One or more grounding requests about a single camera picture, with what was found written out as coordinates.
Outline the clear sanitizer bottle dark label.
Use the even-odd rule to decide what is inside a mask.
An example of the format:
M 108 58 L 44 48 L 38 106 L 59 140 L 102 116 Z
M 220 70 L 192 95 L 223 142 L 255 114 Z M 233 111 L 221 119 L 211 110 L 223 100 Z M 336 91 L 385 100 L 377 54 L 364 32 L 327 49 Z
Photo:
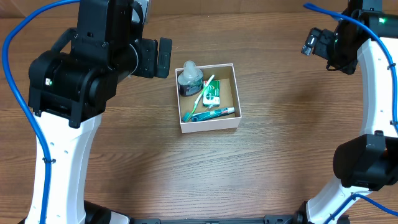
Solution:
M 186 61 L 177 82 L 179 93 L 182 96 L 195 95 L 203 88 L 203 72 L 197 68 L 195 62 Z

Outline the green white toothbrush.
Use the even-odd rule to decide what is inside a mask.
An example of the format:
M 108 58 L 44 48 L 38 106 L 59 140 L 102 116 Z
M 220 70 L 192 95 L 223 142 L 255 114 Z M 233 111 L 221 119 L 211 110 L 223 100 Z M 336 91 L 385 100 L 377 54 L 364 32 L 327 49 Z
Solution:
M 205 83 L 205 85 L 204 85 L 202 91 L 200 92 L 199 96 L 196 98 L 196 100 L 195 100 L 195 102 L 194 102 L 194 104 L 193 104 L 193 109 L 192 109 L 192 111 L 186 113 L 186 114 L 183 116 L 182 121 L 183 121 L 184 123 L 188 122 L 188 121 L 192 118 L 194 112 L 195 112 L 196 109 L 197 109 L 197 106 L 198 106 L 198 104 L 199 104 L 200 99 L 201 99 L 202 96 L 204 95 L 204 92 L 208 89 L 208 86 L 209 86 L 210 83 L 213 81 L 214 77 L 215 77 L 215 75 L 212 75 L 212 76 L 209 78 L 209 80 Z

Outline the green soap bar packet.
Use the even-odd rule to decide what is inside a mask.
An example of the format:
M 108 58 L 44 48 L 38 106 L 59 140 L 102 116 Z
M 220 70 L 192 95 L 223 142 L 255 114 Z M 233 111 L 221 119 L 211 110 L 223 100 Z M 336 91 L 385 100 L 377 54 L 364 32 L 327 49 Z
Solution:
M 208 88 L 203 93 L 202 104 L 207 108 L 219 107 L 221 82 L 219 80 L 213 80 L 208 85 Z

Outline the red green toothpaste tube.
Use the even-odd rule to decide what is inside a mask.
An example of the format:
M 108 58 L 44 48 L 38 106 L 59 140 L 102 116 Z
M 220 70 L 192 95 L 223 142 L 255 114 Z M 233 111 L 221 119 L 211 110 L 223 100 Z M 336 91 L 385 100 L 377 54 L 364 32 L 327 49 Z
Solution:
M 233 107 L 230 107 L 230 108 L 223 108 L 223 109 L 218 109 L 218 110 L 197 113 L 192 116 L 191 121 L 192 122 L 206 121 L 206 120 L 213 119 L 213 118 L 227 116 L 227 115 L 233 114 L 234 112 L 235 112 L 235 109 Z

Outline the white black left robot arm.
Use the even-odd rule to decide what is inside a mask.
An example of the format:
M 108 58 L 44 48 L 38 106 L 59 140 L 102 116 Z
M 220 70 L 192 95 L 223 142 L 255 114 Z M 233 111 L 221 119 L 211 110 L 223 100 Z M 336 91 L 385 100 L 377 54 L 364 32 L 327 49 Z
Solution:
M 38 144 L 34 194 L 23 223 L 133 223 L 127 215 L 84 199 L 89 154 L 101 119 L 99 114 L 73 128 L 59 115 L 34 116 L 52 160 L 46 160 Z

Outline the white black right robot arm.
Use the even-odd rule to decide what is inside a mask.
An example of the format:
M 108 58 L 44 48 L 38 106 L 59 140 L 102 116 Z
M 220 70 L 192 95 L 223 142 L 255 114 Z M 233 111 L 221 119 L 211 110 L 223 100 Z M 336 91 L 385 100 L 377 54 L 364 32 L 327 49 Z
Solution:
M 359 136 L 336 148 L 333 177 L 300 206 L 294 223 L 348 223 L 355 202 L 397 182 L 397 16 L 367 0 L 330 16 L 336 29 L 312 28 L 302 53 L 324 58 L 331 72 L 361 71 L 363 121 Z

